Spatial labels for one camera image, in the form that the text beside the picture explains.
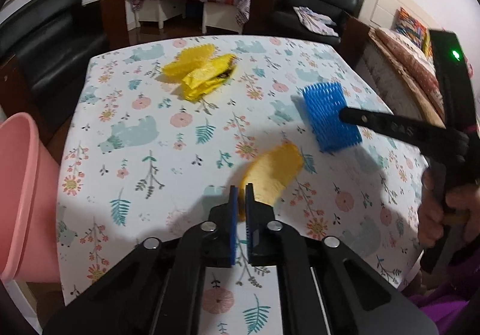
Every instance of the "screw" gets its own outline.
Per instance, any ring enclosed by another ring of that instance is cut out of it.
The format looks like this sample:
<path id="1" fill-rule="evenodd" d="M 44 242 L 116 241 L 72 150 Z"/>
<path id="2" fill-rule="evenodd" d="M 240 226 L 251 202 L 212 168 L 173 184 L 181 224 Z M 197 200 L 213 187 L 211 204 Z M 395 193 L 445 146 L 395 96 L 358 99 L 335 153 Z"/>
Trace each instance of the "screw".
<path id="1" fill-rule="evenodd" d="M 213 221 L 205 221 L 201 228 L 202 231 L 213 232 L 215 229 L 217 229 L 217 224 L 215 224 Z"/>
<path id="2" fill-rule="evenodd" d="M 328 236 L 323 239 L 323 243 L 330 248 L 336 249 L 340 245 L 340 240 L 338 240 L 335 236 Z"/>
<path id="3" fill-rule="evenodd" d="M 160 245 L 160 240 L 156 237 L 149 237 L 143 242 L 143 246 L 146 249 L 156 249 Z"/>
<path id="4" fill-rule="evenodd" d="M 270 231 L 279 231 L 283 228 L 283 225 L 280 221 L 271 221 L 267 224 L 267 228 L 270 229 Z"/>

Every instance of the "headboard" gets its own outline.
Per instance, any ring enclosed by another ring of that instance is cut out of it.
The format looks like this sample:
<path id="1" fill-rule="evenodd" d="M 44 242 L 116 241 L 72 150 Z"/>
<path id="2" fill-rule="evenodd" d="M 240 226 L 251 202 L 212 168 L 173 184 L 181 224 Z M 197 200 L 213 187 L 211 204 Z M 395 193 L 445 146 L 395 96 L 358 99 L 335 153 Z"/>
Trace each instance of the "headboard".
<path id="1" fill-rule="evenodd" d="M 417 18 L 427 29 L 442 28 L 413 0 L 363 0 L 358 18 L 371 27 L 391 29 L 395 24 L 400 7 Z"/>

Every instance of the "purple sleeve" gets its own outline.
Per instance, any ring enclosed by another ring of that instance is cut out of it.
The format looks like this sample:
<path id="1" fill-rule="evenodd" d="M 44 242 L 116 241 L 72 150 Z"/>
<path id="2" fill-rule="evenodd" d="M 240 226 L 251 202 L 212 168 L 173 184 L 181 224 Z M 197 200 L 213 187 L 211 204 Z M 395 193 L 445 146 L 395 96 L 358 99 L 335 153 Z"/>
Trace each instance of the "purple sleeve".
<path id="1" fill-rule="evenodd" d="M 447 269 L 448 281 L 431 295 L 412 296 L 412 301 L 432 319 L 440 335 L 446 333 L 480 286 L 480 249 L 466 261 Z"/>
<path id="2" fill-rule="evenodd" d="M 466 261 L 450 266 L 447 274 L 456 294 L 470 300 L 480 286 L 480 249 Z"/>

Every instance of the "human hand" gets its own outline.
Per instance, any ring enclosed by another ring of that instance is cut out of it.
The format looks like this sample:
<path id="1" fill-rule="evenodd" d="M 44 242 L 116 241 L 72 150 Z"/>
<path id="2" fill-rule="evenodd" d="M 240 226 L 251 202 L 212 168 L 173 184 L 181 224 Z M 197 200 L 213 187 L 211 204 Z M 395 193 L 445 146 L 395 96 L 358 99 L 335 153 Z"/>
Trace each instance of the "human hand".
<path id="1" fill-rule="evenodd" d="M 440 203 L 434 197 L 432 192 L 434 179 L 429 170 L 423 173 L 422 183 L 422 204 L 418 209 L 418 240 L 423 246 L 429 248 L 443 236 L 442 224 L 450 224 L 450 222 L 447 222 Z M 447 193 L 445 200 L 450 208 L 466 213 L 464 240 L 467 243 L 472 242 L 480 234 L 479 187 L 476 185 L 456 187 Z"/>
<path id="2" fill-rule="evenodd" d="M 426 169 L 421 178 L 421 205 L 418 208 L 418 241 L 424 247 L 431 248 L 443 236 L 443 210 L 434 196 L 434 177 Z"/>

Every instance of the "bed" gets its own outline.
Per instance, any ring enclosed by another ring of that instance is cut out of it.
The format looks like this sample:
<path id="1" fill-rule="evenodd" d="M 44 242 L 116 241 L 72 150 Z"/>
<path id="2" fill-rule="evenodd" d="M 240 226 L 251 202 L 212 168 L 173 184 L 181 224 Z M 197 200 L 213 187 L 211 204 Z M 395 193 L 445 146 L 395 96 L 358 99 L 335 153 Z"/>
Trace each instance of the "bed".
<path id="1" fill-rule="evenodd" d="M 401 7 L 428 29 L 441 29 L 441 26 L 412 0 L 364 0 L 358 18 L 370 26 L 371 30 L 355 70 L 395 114 L 443 126 L 443 121 L 429 97 L 375 33 L 377 28 L 391 29 Z"/>

